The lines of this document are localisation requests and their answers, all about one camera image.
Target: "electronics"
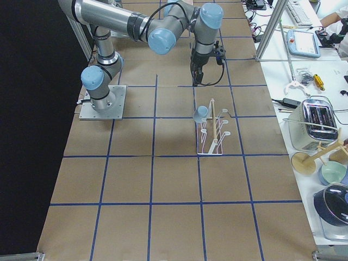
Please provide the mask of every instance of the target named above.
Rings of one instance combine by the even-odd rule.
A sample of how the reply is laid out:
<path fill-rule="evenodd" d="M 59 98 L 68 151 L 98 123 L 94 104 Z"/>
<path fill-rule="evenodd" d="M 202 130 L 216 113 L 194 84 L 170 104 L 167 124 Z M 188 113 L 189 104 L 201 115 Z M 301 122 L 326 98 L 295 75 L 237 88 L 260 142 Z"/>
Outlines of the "electronics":
<path fill-rule="evenodd" d="M 328 43 L 330 36 L 325 30 L 317 30 L 315 34 L 323 48 L 333 47 L 334 44 Z"/>
<path fill-rule="evenodd" d="M 296 101 L 296 100 L 292 100 L 292 99 L 289 99 L 289 98 L 284 98 L 282 100 L 272 99 L 272 101 L 275 101 L 275 102 L 281 104 L 282 106 L 288 107 L 288 108 L 291 108 L 291 109 L 296 109 L 301 104 L 301 102 Z"/>
<path fill-rule="evenodd" d="M 319 45 L 313 33 L 289 30 L 287 45 L 292 55 L 319 58 Z"/>
<path fill-rule="evenodd" d="M 266 5 L 263 0 L 247 0 L 246 9 L 248 10 L 266 10 Z"/>
<path fill-rule="evenodd" d="M 263 36 L 263 34 L 259 34 L 256 36 L 253 35 L 252 39 L 254 40 L 254 43 L 261 42 L 262 36 Z"/>
<path fill-rule="evenodd" d="M 291 144 L 299 151 L 315 151 L 319 141 L 322 146 L 326 146 L 338 138 L 336 129 L 301 123 L 309 122 L 336 128 L 332 107 L 326 101 L 304 100 L 290 114 L 288 121 Z"/>
<path fill-rule="evenodd" d="M 285 9 L 297 28 L 309 28 L 313 24 L 301 6 L 300 0 L 288 0 Z"/>

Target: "tablet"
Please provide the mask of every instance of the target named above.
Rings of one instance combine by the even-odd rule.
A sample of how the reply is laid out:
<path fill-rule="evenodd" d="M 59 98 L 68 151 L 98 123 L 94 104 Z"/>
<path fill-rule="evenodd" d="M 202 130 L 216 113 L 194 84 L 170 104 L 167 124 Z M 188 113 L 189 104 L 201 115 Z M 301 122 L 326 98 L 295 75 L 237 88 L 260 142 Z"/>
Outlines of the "tablet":
<path fill-rule="evenodd" d="M 313 33 L 289 30 L 287 44 L 292 55 L 319 58 L 320 50 Z"/>

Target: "light blue joint cap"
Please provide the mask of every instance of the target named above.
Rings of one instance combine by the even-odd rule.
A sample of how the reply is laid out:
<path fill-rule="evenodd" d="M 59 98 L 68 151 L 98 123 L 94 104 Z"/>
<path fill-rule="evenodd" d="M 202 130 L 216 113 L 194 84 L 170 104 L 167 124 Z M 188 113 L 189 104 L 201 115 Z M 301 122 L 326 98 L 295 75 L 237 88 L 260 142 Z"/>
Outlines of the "light blue joint cap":
<path fill-rule="evenodd" d="M 104 80 L 104 73 L 98 66 L 92 65 L 85 68 L 81 73 L 81 81 L 87 90 L 97 89 Z"/>
<path fill-rule="evenodd" d="M 172 31 L 166 28 L 157 28 L 148 37 L 148 45 L 157 54 L 167 54 L 176 44 Z"/>
<path fill-rule="evenodd" d="M 205 3 L 201 8 L 200 17 L 211 29 L 219 29 L 222 24 L 223 9 L 218 4 Z"/>
<path fill-rule="evenodd" d="M 176 3 L 176 2 L 178 2 L 178 1 L 180 1 L 180 0 L 168 0 L 168 1 L 167 1 L 167 4 L 169 4 L 169 3 Z M 174 6 L 174 5 L 171 4 L 171 5 L 168 5 L 168 6 L 166 6 L 166 7 L 164 8 L 164 17 L 166 17 L 166 16 L 168 15 L 168 13 L 170 12 L 170 10 L 172 9 L 173 6 Z"/>

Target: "white table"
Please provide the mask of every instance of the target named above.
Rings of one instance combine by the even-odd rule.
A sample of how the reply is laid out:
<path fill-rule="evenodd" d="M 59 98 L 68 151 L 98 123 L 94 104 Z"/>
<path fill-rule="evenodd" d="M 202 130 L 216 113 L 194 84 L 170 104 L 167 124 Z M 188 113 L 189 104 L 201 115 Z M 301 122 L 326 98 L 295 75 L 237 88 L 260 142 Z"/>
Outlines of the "white table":
<path fill-rule="evenodd" d="M 306 14 L 310 17 L 313 22 L 313 27 L 321 26 L 321 23 L 316 16 L 312 6 L 307 0 L 302 1 L 302 6 L 306 10 Z M 267 24 L 270 16 L 267 16 L 272 13 L 272 9 L 269 7 L 264 11 L 257 11 L 256 15 L 252 22 L 255 22 L 258 26 Z M 247 17 L 252 15 L 251 11 L 246 13 Z M 282 15 L 282 25 L 283 26 L 293 26 L 294 24 L 291 21 L 291 18 L 287 14 L 286 10 Z M 314 32 L 318 28 L 301 29 L 307 32 Z M 340 90 L 348 91 L 348 83 L 344 79 L 344 75 L 348 75 L 348 63 L 346 61 L 341 61 L 337 52 L 333 49 L 322 49 L 320 50 L 321 57 L 318 59 L 311 59 L 305 57 L 296 57 L 291 55 L 291 60 L 293 61 L 294 71 L 296 73 L 297 69 L 307 69 L 311 74 L 318 74 L 322 81 L 324 82 L 325 91 L 318 89 L 315 84 L 312 82 L 309 86 L 309 91 L 312 95 L 323 95 L 330 99 L 333 104 L 334 110 L 348 109 L 348 96 L 342 96 Z M 287 84 L 291 82 L 291 73 L 289 64 L 287 62 L 287 55 L 285 52 L 285 47 L 282 39 L 281 32 L 276 29 L 274 31 L 272 38 L 268 44 L 267 49 L 264 52 L 264 55 L 261 57 L 261 66 L 264 72 L 264 76 L 267 82 L 267 86 L 270 92 L 270 95 L 273 99 L 282 100 L 284 97 L 291 98 L 297 101 L 303 101 L 307 98 L 302 89 L 291 89 L 289 93 L 285 95 L 284 88 Z M 278 108 L 280 106 L 277 103 L 274 103 L 276 115 L 278 122 L 282 131 L 285 145 L 287 147 L 289 157 L 296 152 L 296 149 L 293 148 L 290 140 L 288 123 L 283 121 L 284 118 L 287 118 L 289 114 L 280 113 Z M 348 123 L 348 113 L 337 113 L 340 121 L 342 123 Z M 348 126 L 342 126 L 336 121 L 337 126 L 342 129 L 342 138 L 348 138 Z M 334 227 L 329 224 L 321 221 L 320 217 L 316 213 L 313 204 L 313 194 L 324 189 L 318 179 L 317 172 L 319 167 L 322 165 L 322 162 L 317 159 L 316 161 L 316 171 L 310 176 L 305 176 L 298 173 L 294 170 L 296 177 L 297 185 L 301 194 L 304 208 L 308 217 L 310 227 L 313 232 L 313 237 L 315 243 L 320 245 L 348 245 L 348 227 Z"/>
<path fill-rule="evenodd" d="M 282 100 L 286 97 L 297 101 L 303 101 L 307 98 L 302 89 L 290 89 L 287 95 L 284 94 L 284 87 L 291 81 L 289 65 L 287 62 L 262 62 L 261 66 L 272 98 Z M 308 88 L 312 95 L 323 95 L 328 97 L 334 110 L 348 109 L 348 96 L 340 94 L 340 90 L 348 90 L 348 83 L 343 77 L 348 74 L 348 63 L 346 61 L 295 61 L 293 62 L 293 66 L 295 71 L 296 69 L 307 67 L 311 73 L 316 73 L 321 77 L 324 82 L 325 91 L 320 91 L 314 83 L 311 83 Z M 287 118 L 289 114 L 280 113 L 277 109 L 280 108 L 280 106 L 277 105 L 277 103 L 275 103 L 274 106 L 284 142 L 291 157 L 298 151 L 292 147 L 288 123 L 283 121 L 283 119 Z M 342 123 L 348 123 L 348 112 L 337 113 L 337 115 Z M 338 127 L 341 127 L 342 138 L 348 138 L 348 126 L 343 126 L 337 121 L 336 123 Z M 315 162 L 316 172 L 310 176 L 305 176 L 294 170 L 315 243 L 317 245 L 348 245 L 348 238 L 341 236 L 341 234 L 344 235 L 344 233 L 348 235 L 348 227 L 338 228 L 329 225 L 325 226 L 323 229 L 320 218 L 315 211 L 313 205 L 313 194 L 325 187 L 320 183 L 317 176 L 317 171 L 322 165 L 322 162 L 319 159 Z"/>

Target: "metal pole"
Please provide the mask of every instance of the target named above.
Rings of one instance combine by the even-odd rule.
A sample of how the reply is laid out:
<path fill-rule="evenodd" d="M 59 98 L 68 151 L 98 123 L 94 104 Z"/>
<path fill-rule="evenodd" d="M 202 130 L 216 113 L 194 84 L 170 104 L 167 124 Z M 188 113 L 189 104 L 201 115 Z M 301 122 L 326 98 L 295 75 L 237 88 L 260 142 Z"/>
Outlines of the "metal pole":
<path fill-rule="evenodd" d="M 256 61 L 261 60 L 261 58 L 262 58 L 262 56 L 263 56 L 263 54 L 268 46 L 268 43 L 271 40 L 273 32 L 276 29 L 277 24 L 279 23 L 279 21 L 282 17 L 282 14 L 284 12 L 284 9 L 287 6 L 287 3 L 288 3 L 288 0 L 278 0 L 277 4 L 273 10 L 271 19 L 270 19 L 269 23 L 267 24 L 265 33 L 264 33 L 264 35 L 261 39 L 261 42 L 256 50 L 256 55 L 255 55 Z"/>
<path fill-rule="evenodd" d="M 283 30 L 283 26 L 282 26 L 282 22 L 281 22 L 281 21 L 279 21 L 279 25 L 280 25 L 280 27 L 281 27 L 281 32 L 282 32 L 284 47 L 285 47 L 285 51 L 286 51 L 287 57 L 288 57 L 288 63 L 289 63 L 290 72 L 291 72 L 291 78 L 292 78 L 292 80 L 296 80 L 296 76 L 295 76 L 295 72 L 294 72 L 293 63 L 292 63 L 292 61 L 291 61 L 291 57 L 290 57 L 290 53 L 289 53 L 289 48 L 288 48 L 287 40 L 285 39 L 285 34 L 284 34 L 284 30 Z"/>
<path fill-rule="evenodd" d="M 71 25 L 72 30 L 75 33 L 75 36 L 78 40 L 78 42 L 80 43 L 81 49 L 83 51 L 83 53 L 86 56 L 87 61 L 89 60 L 90 56 L 91 56 L 91 52 L 92 49 L 89 46 L 88 40 L 86 38 L 85 33 L 83 32 L 83 29 L 81 27 L 81 24 L 77 23 L 76 21 L 74 21 L 73 19 L 66 17 Z"/>

